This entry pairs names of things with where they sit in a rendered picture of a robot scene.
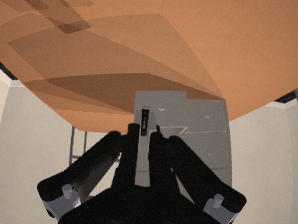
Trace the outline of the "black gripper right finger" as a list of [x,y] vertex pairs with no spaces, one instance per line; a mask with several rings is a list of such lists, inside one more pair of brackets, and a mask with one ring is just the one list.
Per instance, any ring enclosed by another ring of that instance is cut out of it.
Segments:
[[180,137],[163,138],[150,111],[147,152],[160,224],[184,224],[188,216],[176,176],[193,202],[221,224],[232,224],[245,206],[246,197],[223,183]]

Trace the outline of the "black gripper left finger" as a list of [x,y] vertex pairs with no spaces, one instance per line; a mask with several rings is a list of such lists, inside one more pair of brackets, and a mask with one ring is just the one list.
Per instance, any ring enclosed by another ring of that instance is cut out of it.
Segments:
[[110,131],[67,169],[38,183],[38,193],[50,217],[59,221],[79,206],[122,153],[104,205],[104,217],[107,224],[130,223],[141,121],[142,111],[137,110],[127,134]]

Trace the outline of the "grey small chest of drawers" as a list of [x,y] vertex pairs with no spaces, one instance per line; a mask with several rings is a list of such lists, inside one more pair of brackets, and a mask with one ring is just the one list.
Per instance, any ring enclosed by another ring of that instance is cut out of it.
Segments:
[[[212,135],[228,135],[228,145],[229,145],[229,167],[222,167],[220,169],[213,168],[211,169],[213,172],[221,172],[221,171],[230,171],[230,187],[232,187],[232,153],[231,153],[231,138],[230,138],[230,128],[229,128],[229,119],[228,119],[228,111],[226,100],[211,100],[211,99],[187,99],[187,101],[219,101],[224,102],[225,114],[226,114],[226,122],[227,122],[227,132],[225,133],[212,133],[212,134],[186,134],[186,130],[182,134],[163,134],[163,136],[183,136],[183,141],[186,143],[186,136],[212,136]],[[226,169],[224,169],[226,168]],[[216,170],[218,169],[218,170]],[[149,175],[149,171],[136,171],[138,175]]]

